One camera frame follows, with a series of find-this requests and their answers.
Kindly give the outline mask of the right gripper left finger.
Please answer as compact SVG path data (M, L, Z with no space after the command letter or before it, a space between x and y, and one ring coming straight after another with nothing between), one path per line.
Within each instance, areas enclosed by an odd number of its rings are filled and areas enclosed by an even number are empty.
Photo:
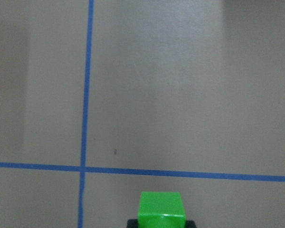
M126 228L138 228L138 220L137 219L127 220Z

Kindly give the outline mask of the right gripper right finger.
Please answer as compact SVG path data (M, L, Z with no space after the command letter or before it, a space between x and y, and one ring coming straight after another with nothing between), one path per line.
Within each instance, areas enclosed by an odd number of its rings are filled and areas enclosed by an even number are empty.
M196 228L196 223L193 220L186 220L185 228Z

